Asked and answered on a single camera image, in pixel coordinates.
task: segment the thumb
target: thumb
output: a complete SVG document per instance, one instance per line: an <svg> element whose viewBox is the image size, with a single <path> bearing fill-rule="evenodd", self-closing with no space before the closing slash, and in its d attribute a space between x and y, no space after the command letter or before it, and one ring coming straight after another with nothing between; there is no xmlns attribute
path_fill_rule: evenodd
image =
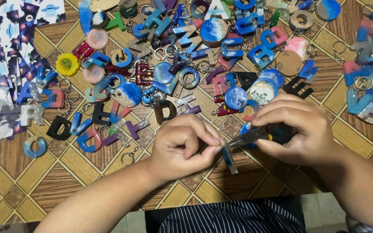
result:
<svg viewBox="0 0 373 233"><path fill-rule="evenodd" d="M260 148L260 150L277 159L281 156L291 153L291 150L289 148L280 145L277 142L259 139L254 143Z"/></svg>
<svg viewBox="0 0 373 233"><path fill-rule="evenodd" d="M191 172L199 172L211 166L221 146L207 146L201 154L194 155L186 161Z"/></svg>

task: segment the fingernail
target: fingernail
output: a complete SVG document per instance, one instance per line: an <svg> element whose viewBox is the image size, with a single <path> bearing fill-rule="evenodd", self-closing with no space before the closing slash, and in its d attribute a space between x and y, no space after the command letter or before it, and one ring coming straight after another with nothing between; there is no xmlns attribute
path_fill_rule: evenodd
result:
<svg viewBox="0 0 373 233"><path fill-rule="evenodd" d="M255 117L251 120L251 124L255 124L257 121L259 121L259 118Z"/></svg>
<svg viewBox="0 0 373 233"><path fill-rule="evenodd" d="M214 137L214 136L213 136L213 141L215 141L217 143L220 142L220 140L218 138Z"/></svg>
<svg viewBox="0 0 373 233"><path fill-rule="evenodd" d="M214 155L218 154L220 151L221 151L222 147L218 146L215 151L214 151Z"/></svg>

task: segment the hand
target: hand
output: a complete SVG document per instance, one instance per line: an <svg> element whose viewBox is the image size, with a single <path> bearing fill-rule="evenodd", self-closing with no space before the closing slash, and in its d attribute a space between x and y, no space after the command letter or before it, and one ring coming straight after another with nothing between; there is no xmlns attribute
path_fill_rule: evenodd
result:
<svg viewBox="0 0 373 233"><path fill-rule="evenodd" d="M298 130L285 145L257 140L265 153L290 164L319 165L333 156L338 144L333 140L328 112L319 106L290 94L279 94L262 107L251 121L253 126L283 122Z"/></svg>
<svg viewBox="0 0 373 233"><path fill-rule="evenodd" d="M201 154L194 155L199 149L198 138L208 146ZM221 135L214 126L195 114L177 116L162 123L147 168L164 182L199 172L209 167L221 150L220 139Z"/></svg>

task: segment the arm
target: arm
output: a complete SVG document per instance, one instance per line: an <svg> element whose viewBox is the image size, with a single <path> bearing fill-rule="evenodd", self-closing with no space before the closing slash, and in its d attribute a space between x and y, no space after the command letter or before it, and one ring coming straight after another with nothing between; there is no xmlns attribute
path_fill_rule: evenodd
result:
<svg viewBox="0 0 373 233"><path fill-rule="evenodd" d="M298 133L284 146L268 140L256 144L283 162L313 167L349 216L373 225L373 164L333 140L327 114L296 96L279 94L251 124L283 122Z"/></svg>
<svg viewBox="0 0 373 233"><path fill-rule="evenodd" d="M194 155L198 151L198 137L209 146ZM35 232L109 233L155 188L210 166L221 150L220 138L212 125L193 114L164 122L156 135L151 157L74 193L56 206Z"/></svg>

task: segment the striped shirt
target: striped shirt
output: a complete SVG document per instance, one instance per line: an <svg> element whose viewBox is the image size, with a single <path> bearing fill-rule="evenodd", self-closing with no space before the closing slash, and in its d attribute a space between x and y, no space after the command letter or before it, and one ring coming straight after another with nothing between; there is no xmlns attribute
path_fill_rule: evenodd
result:
<svg viewBox="0 0 373 233"><path fill-rule="evenodd" d="M355 224L350 233L373 233ZM305 233L304 225L268 198L184 206L162 222L159 233Z"/></svg>

